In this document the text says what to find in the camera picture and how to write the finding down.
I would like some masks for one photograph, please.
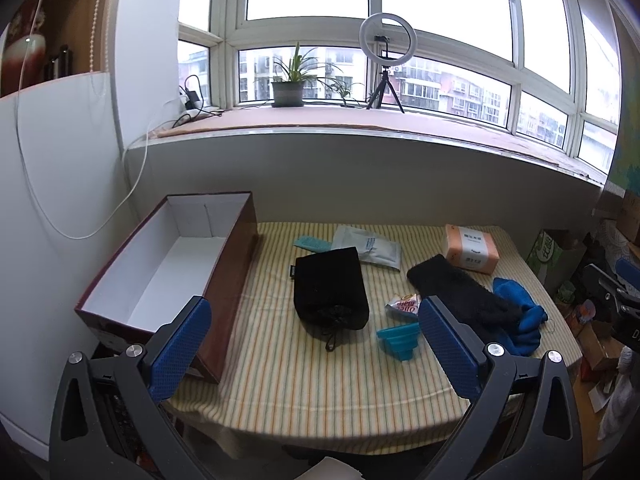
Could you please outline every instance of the black drawstring bag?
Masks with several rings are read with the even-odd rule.
[[[293,304],[303,322],[328,336],[326,350],[335,348],[338,330],[363,329],[369,302],[355,247],[296,258]]]

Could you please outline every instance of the table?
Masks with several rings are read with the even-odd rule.
[[[238,458],[261,438],[280,444],[360,454],[386,454],[447,438],[468,401],[459,398],[424,338],[414,359],[397,361],[380,348],[376,331],[402,321],[385,313],[394,295],[413,292],[407,270],[440,252],[444,227],[359,225],[402,246],[401,271],[362,265],[370,317],[346,331],[334,352],[303,327],[293,307],[289,266],[308,251],[300,235],[332,240],[337,224],[258,224],[260,243],[249,270],[219,385],[185,377],[168,408]],[[555,349],[575,373],[580,348],[551,298],[509,235],[490,232],[500,253],[492,276],[470,272],[491,290],[495,276],[521,283],[550,321],[535,356]]]

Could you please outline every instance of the white packet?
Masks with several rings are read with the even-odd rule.
[[[355,247],[361,262],[379,264],[400,270],[400,244],[391,242],[379,234],[348,225],[335,230],[332,249]]]

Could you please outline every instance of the open box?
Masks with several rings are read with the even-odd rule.
[[[101,343],[123,352],[203,296],[211,327],[193,367],[217,383],[256,241],[250,192],[167,196],[98,273],[76,312]]]

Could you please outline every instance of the metal bolt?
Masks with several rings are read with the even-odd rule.
[[[68,361],[73,365],[76,364],[76,363],[79,363],[80,361],[82,361],[82,353],[81,352],[73,352],[69,356]]]
[[[562,355],[560,352],[556,352],[555,350],[552,350],[551,352],[549,352],[548,355],[549,355],[549,359],[551,359],[555,363],[559,363],[560,361],[562,361]]]
[[[496,357],[500,357],[501,355],[504,354],[504,348],[498,345],[498,343],[491,343],[487,347],[487,350],[489,351],[489,354],[495,355]]]
[[[140,345],[131,345],[127,348],[128,357],[138,357],[140,354],[142,354],[142,346]]]

